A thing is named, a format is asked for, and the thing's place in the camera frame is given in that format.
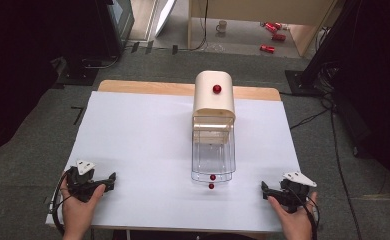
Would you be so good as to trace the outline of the black monitor cabinet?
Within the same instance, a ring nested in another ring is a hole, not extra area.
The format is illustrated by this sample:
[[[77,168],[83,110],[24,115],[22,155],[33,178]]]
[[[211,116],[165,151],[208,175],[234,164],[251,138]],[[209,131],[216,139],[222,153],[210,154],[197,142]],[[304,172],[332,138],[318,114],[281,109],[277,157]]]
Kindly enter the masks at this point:
[[[103,40],[110,57],[121,55],[134,25],[130,0],[96,0]]]

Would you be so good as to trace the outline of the cream drawer cabinet red knob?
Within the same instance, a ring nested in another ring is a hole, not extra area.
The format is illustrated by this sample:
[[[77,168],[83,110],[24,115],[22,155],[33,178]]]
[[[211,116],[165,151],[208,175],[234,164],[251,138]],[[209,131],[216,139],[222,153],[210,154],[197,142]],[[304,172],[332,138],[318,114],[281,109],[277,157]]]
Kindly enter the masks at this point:
[[[195,79],[193,103],[194,141],[227,144],[236,119],[231,76],[223,71],[203,71]]]

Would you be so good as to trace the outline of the white table cover sheet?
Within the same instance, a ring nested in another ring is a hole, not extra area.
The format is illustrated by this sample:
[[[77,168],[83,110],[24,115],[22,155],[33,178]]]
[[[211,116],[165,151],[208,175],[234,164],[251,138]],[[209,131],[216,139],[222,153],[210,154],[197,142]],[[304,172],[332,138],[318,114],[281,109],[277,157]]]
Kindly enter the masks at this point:
[[[191,178],[190,96],[94,92],[68,163],[117,175],[96,208],[101,228],[278,232],[261,185],[277,188],[299,164],[280,101],[235,102],[236,170],[210,189]]]

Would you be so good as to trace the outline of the light wooden shelf unit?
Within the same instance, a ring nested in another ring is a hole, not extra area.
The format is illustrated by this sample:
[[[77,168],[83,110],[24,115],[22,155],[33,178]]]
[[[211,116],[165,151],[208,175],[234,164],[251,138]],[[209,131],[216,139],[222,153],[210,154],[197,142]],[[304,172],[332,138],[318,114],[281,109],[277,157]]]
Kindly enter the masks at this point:
[[[300,56],[304,56],[338,0],[188,0],[188,38],[191,46],[192,19],[277,22],[290,25]]]

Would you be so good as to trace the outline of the dark curtain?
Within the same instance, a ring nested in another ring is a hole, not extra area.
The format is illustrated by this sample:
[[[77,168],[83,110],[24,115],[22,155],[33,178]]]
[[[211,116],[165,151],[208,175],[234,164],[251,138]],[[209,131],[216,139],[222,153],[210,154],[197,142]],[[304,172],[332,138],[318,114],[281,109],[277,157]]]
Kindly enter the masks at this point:
[[[350,42],[334,78],[366,129],[357,144],[390,171],[390,0],[351,0],[353,20],[341,31]]]
[[[65,32],[88,0],[0,0],[0,147],[58,78],[52,61],[76,58]]]

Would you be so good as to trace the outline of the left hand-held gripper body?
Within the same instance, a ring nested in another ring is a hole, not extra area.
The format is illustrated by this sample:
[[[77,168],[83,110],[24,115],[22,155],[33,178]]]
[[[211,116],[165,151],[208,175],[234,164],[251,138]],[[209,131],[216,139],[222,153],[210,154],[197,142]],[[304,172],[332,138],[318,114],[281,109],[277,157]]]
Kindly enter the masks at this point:
[[[95,164],[78,160],[67,171],[67,186],[72,196],[82,202],[88,202],[98,184],[93,180]]]

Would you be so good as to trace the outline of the wooden table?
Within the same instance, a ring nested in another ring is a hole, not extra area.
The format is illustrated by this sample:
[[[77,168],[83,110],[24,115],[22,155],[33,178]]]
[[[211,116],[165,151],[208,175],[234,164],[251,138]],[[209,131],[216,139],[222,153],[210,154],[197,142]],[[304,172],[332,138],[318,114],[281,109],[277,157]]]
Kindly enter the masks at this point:
[[[193,96],[195,86],[185,83],[103,80],[98,90],[102,92]],[[279,91],[275,88],[234,86],[233,94],[237,99],[281,100]]]

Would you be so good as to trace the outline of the black stand base plate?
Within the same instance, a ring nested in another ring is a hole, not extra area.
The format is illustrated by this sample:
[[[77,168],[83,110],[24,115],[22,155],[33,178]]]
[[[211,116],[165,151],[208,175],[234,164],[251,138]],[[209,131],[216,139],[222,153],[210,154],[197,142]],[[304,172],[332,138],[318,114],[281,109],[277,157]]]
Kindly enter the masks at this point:
[[[86,68],[79,58],[66,58],[65,66],[57,80],[57,84],[92,86],[98,70]]]

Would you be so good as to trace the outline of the person's right hand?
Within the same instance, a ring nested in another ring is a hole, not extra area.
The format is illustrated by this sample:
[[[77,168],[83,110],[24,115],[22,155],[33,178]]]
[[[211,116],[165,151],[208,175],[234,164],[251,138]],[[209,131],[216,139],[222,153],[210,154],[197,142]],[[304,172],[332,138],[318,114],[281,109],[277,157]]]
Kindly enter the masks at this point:
[[[288,213],[274,197],[268,198],[269,204],[279,218],[286,240],[312,240],[313,225],[310,219],[313,216],[313,202],[316,200],[317,193],[312,192],[306,209],[301,207],[295,213]]]

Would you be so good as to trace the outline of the person's left hand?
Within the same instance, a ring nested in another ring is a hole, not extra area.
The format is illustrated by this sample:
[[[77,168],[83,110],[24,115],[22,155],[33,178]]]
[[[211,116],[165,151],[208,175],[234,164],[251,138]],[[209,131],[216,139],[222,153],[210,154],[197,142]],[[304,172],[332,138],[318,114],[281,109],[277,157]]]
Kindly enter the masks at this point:
[[[99,185],[88,202],[82,202],[73,197],[67,187],[67,179],[61,183],[60,191],[65,199],[62,206],[64,222],[63,240],[83,240],[94,217],[95,209],[102,198],[105,185]]]

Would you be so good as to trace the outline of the black metal stand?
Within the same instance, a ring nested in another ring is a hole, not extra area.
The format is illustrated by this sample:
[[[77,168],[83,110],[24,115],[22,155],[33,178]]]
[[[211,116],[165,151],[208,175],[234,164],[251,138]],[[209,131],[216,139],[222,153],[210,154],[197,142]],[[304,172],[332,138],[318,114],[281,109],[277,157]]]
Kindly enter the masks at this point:
[[[285,71],[291,95],[316,97],[328,93],[320,79],[327,68],[338,66],[351,52],[355,39],[358,11],[362,3],[363,0],[346,0],[340,15],[306,69]]]

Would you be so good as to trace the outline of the white leaning board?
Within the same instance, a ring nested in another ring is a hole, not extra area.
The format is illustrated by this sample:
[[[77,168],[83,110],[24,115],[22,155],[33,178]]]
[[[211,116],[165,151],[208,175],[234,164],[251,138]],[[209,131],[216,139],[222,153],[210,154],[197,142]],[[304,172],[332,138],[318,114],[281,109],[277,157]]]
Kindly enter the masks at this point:
[[[159,33],[162,31],[163,27],[165,26],[172,10],[174,9],[174,6],[176,4],[177,0],[167,0],[165,6],[160,12],[158,23],[156,26],[156,33]]]

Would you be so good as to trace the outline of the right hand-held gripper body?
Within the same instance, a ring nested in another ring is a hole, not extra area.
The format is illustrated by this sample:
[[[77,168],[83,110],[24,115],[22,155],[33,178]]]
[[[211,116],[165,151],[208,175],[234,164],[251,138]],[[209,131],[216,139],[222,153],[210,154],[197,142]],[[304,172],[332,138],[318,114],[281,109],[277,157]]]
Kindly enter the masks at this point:
[[[295,171],[284,173],[280,186],[285,197],[283,205],[289,213],[294,213],[306,203],[310,188],[316,187],[317,183],[300,171]]]

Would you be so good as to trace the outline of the clear plastic drawer red knob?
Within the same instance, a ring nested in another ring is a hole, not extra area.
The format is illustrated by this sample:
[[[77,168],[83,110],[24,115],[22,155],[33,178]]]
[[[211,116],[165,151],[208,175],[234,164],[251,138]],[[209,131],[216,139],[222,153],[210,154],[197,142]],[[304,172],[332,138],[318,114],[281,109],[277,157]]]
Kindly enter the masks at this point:
[[[234,130],[196,130],[192,134],[191,179],[210,190],[232,180],[236,171]]]

